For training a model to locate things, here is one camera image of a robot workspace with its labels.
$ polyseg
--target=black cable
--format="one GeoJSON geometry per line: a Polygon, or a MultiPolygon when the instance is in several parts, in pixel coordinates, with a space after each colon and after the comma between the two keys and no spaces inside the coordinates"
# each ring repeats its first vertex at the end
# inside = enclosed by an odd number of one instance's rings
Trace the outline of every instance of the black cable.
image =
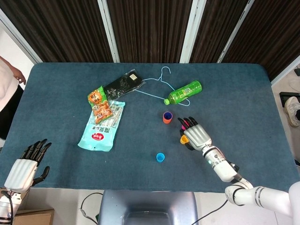
{"type": "Polygon", "coordinates": [[[220,208],[222,208],[223,206],[226,205],[226,203],[228,202],[228,200],[226,200],[223,205],[221,205],[219,208],[217,208],[216,210],[211,211],[210,213],[206,214],[205,216],[201,217],[200,219],[196,220],[194,223],[192,223],[192,225],[196,224],[197,222],[199,222],[200,220],[202,220],[203,218],[207,217],[208,215],[210,215],[213,212],[218,211],[220,208]]]}
{"type": "Polygon", "coordinates": [[[84,201],[85,201],[88,197],[90,197],[91,195],[94,195],[94,194],[99,194],[99,195],[102,195],[102,196],[103,196],[103,194],[100,193],[100,192],[94,192],[94,193],[92,193],[92,194],[89,194],[89,195],[86,196],[85,199],[82,201],[81,206],[80,206],[80,211],[81,211],[82,215],[83,215],[85,218],[87,218],[87,219],[93,221],[95,224],[98,224],[98,222],[96,222],[93,218],[87,216],[86,213],[85,213],[85,211],[83,210],[83,203],[84,203],[84,201]]]}
{"type": "Polygon", "coordinates": [[[11,196],[8,194],[7,191],[1,191],[1,194],[3,194],[6,198],[9,199],[9,203],[10,203],[10,225],[13,225],[14,207],[13,207],[13,202],[11,201],[11,196]]]}

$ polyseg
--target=curtain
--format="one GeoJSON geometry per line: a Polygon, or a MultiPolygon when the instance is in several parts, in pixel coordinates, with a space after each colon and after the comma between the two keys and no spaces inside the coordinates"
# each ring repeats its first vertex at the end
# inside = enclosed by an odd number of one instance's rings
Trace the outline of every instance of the curtain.
{"type": "Polygon", "coordinates": [[[44,62],[112,62],[97,0],[0,0],[44,62]]]}
{"type": "Polygon", "coordinates": [[[258,63],[273,80],[300,55],[299,3],[256,0],[223,62],[258,63]]]}
{"type": "Polygon", "coordinates": [[[179,62],[192,0],[108,0],[121,62],[179,62]]]}
{"type": "Polygon", "coordinates": [[[190,62],[217,62],[248,0],[207,0],[190,62]]]}

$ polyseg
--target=shoe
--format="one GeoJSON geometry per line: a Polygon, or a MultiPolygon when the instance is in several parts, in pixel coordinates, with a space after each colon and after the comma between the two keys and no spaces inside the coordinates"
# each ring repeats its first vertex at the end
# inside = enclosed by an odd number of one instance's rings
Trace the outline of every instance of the shoe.
{"type": "Polygon", "coordinates": [[[300,121],[296,117],[296,112],[300,110],[300,103],[296,97],[290,97],[285,102],[285,113],[288,116],[289,124],[296,128],[300,126],[300,121]]]}

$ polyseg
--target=gray chair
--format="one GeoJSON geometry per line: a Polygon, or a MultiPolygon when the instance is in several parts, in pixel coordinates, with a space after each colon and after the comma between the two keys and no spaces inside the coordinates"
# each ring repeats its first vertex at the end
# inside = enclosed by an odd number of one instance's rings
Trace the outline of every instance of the gray chair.
{"type": "Polygon", "coordinates": [[[193,192],[107,190],[102,197],[98,224],[191,225],[197,219],[193,192]]]}

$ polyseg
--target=robotic hand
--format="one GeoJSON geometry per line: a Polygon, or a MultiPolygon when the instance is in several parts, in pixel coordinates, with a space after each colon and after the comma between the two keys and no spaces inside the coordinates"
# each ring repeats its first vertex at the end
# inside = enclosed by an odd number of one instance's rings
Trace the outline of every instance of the robotic hand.
{"type": "Polygon", "coordinates": [[[218,177],[232,185],[225,189],[225,195],[232,204],[257,205],[293,217],[293,224],[300,225],[300,182],[290,187],[289,193],[267,187],[253,187],[238,174],[239,167],[229,162],[220,149],[212,145],[210,136],[194,118],[178,118],[182,124],[180,143],[190,150],[201,151],[218,177]]]}
{"type": "Polygon", "coordinates": [[[29,146],[11,168],[4,184],[7,191],[1,192],[3,196],[0,198],[0,224],[13,224],[13,217],[22,202],[21,194],[47,177],[50,169],[48,166],[40,177],[34,178],[44,154],[52,144],[43,146],[46,142],[47,139],[44,139],[29,146]]]}

